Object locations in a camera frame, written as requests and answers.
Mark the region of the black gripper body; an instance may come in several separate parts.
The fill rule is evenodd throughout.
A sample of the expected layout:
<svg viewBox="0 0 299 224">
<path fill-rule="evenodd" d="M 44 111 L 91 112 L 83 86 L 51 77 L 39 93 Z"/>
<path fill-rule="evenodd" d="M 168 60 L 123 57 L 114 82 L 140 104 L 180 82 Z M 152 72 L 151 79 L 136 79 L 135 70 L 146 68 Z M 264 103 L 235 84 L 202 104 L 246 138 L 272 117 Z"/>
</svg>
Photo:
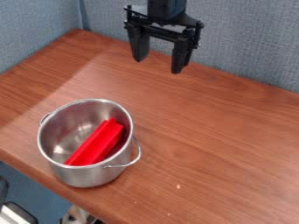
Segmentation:
<svg viewBox="0 0 299 224">
<path fill-rule="evenodd" d="M 147 0 L 146 5 L 128 4 L 126 29 L 134 41 L 156 37 L 199 41 L 204 24 L 187 15 L 187 0 Z"/>
</svg>

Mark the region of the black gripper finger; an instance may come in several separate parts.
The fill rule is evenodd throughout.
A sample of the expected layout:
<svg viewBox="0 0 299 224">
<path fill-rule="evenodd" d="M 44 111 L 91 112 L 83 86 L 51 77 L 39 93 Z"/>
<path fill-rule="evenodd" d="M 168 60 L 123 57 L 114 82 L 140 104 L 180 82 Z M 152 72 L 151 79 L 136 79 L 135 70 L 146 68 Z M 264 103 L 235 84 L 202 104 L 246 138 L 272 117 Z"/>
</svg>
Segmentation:
<svg viewBox="0 0 299 224">
<path fill-rule="evenodd" d="M 134 58 L 142 62 L 150 53 L 150 36 L 139 27 L 130 27 L 127 32 Z"/>
<path fill-rule="evenodd" d="M 179 74 L 188 65 L 192 55 L 192 42 L 187 38 L 179 38 L 172 49 L 172 73 Z"/>
</svg>

